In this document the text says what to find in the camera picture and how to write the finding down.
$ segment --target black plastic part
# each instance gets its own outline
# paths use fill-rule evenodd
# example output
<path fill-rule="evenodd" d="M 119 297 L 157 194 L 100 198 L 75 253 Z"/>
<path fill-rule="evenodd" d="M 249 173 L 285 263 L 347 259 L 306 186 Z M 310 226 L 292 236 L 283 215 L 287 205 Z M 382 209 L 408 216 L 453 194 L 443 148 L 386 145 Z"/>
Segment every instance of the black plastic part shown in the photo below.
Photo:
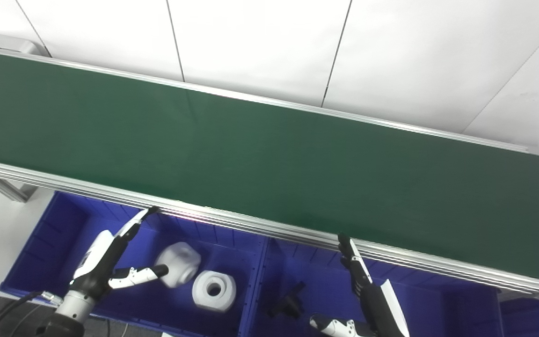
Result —
<path fill-rule="evenodd" d="M 114 271 L 110 278 L 126 278 L 130 275 L 130 267 L 118 268 Z"/>
<path fill-rule="evenodd" d="M 84 326 L 72 318 L 54 313 L 49 318 L 43 337 L 83 337 Z"/>
<path fill-rule="evenodd" d="M 153 213 L 157 213 L 157 212 L 159 212 L 159 207 L 157 207 L 156 205 L 149 207 L 149 209 L 147 209 L 147 213 L 143 215 L 142 220 L 145 220 L 149 215 L 152 215 Z"/>
<path fill-rule="evenodd" d="M 380 286 L 372 284 L 361 289 L 361 311 L 371 330 L 380 337 L 404 337 Z"/>
<path fill-rule="evenodd" d="M 330 322 L 332 322 L 333 318 L 330 316 L 326 316 L 324 314 L 313 314 L 309 321 L 315 322 L 315 325 L 317 326 L 317 330 L 323 331 L 325 328 L 327 328 L 330 325 Z"/>
<path fill-rule="evenodd" d="M 284 315 L 291 316 L 293 318 L 299 318 L 304 312 L 301 300 L 297 297 L 297 294 L 301 292 L 302 288 L 305 287 L 304 282 L 299 282 L 293 289 L 290 290 L 284 297 L 282 297 L 276 305 L 270 310 L 268 310 L 268 315 L 270 317 L 275 317 L 280 312 L 283 312 Z"/>
<path fill-rule="evenodd" d="M 165 264 L 158 264 L 157 266 L 153 266 L 151 270 L 154 272 L 157 277 L 164 277 L 169 273 L 169 269 Z"/>
<path fill-rule="evenodd" d="M 115 237 L 96 267 L 89 273 L 77 277 L 70 286 L 70 290 L 81 292 L 93 297 L 95 301 L 100 301 L 111 290 L 109 279 L 127 246 L 126 237 Z"/>

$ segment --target gray floor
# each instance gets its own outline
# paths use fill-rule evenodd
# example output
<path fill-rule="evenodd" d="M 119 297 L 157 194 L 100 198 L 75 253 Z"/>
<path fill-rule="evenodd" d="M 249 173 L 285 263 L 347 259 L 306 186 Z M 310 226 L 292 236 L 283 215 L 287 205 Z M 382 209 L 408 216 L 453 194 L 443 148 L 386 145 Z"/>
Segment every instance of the gray floor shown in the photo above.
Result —
<path fill-rule="evenodd" d="M 9 299 L 0 297 L 0 309 Z M 32 337 L 36 329 L 43 324 L 47 316 L 51 315 L 53 309 L 32 303 L 25 303 L 13 310 L 0 322 L 0 337 Z M 109 322 L 111 337 L 121 337 L 126 324 L 123 322 Z M 107 320 L 90 318 L 84 324 L 85 337 L 106 337 Z M 160 337 L 158 331 L 147 330 L 136 326 L 128 326 L 125 337 Z"/>

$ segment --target white plastic part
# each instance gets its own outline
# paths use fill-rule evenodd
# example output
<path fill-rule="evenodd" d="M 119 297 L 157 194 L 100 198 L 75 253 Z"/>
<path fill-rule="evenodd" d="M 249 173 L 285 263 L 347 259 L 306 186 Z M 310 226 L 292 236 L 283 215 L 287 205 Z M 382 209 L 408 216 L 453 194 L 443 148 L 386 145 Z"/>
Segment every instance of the white plastic part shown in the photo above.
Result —
<path fill-rule="evenodd" d="M 197 307 L 226 312 L 234 304 L 236 283 L 230 275 L 204 271 L 193 284 L 193 300 Z"/>
<path fill-rule="evenodd" d="M 392 315 L 394 316 L 394 321 L 396 322 L 396 326 L 398 326 L 398 329 L 401 331 L 404 337 L 409 337 L 409 328 L 407 328 L 407 320 L 405 319 L 405 316 L 402 313 L 401 304 L 398 302 L 398 298 L 396 297 L 396 293 L 394 292 L 394 289 L 392 288 L 392 284 L 390 283 L 390 280 L 387 279 L 380 287 L 382 289 L 382 292 L 384 293 L 384 297 L 386 298 L 388 307 L 390 308 L 390 311 L 392 312 Z"/>
<path fill-rule="evenodd" d="M 199 269 L 201 255 L 186 242 L 178 242 L 159 254 L 155 265 L 165 264 L 168 274 L 160 278 L 168 288 L 176 288 L 190 281 Z"/>
<path fill-rule="evenodd" d="M 95 241 L 93 241 L 92 245 L 90 245 L 84 254 L 79 267 L 74 272 L 73 278 L 81 277 L 82 275 L 92 271 L 97 266 L 101 258 L 103 258 L 103 255 L 105 252 L 107 252 L 107 249 L 113 240 L 114 236 L 109 230 L 104 230 L 103 232 L 99 233 L 99 235 L 97 235 L 95 238 Z"/>
<path fill-rule="evenodd" d="M 157 275 L 151 268 L 137 271 L 137 269 L 131 267 L 128 276 L 125 278 L 111 278 L 109 279 L 108 284 L 112 289 L 120 289 L 127 288 L 128 286 L 136 286 L 137 284 L 152 281 L 157 278 Z"/>

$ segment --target black cable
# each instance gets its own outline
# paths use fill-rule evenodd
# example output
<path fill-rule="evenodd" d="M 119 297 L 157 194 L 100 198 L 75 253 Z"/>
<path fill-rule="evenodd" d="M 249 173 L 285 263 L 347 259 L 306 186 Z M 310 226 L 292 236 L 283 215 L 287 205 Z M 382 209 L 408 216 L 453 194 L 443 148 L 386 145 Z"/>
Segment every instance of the black cable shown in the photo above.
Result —
<path fill-rule="evenodd" d="M 28 293 L 26 296 L 23 296 L 21 297 L 20 299 L 18 299 L 17 301 L 13 301 L 11 304 L 9 305 L 6 305 L 5 309 L 3 309 L 2 311 L 0 311 L 0 322 L 1 320 L 7 315 L 9 314 L 9 312 L 11 312 L 12 310 L 16 309 L 17 307 L 19 307 L 22 303 L 25 303 L 26 301 L 30 301 L 32 300 L 33 298 L 39 296 L 42 292 L 31 292 L 31 293 Z"/>
<path fill-rule="evenodd" d="M 9 308 L 9 306 L 13 305 L 15 303 L 15 301 L 17 300 L 9 300 L 9 302 L 6 303 L 6 305 L 4 305 L 3 307 L 1 307 L 0 309 L 0 315 L 2 312 L 4 312 L 7 308 Z"/>

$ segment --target hole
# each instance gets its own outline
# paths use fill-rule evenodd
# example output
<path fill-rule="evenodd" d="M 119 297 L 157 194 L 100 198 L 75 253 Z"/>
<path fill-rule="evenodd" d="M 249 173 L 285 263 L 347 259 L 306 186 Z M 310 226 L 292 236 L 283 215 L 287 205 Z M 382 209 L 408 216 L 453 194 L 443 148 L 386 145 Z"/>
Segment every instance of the hole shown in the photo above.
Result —
<path fill-rule="evenodd" d="M 222 291 L 222 287 L 217 283 L 211 283 L 207 286 L 207 293 L 209 296 L 217 296 Z"/>

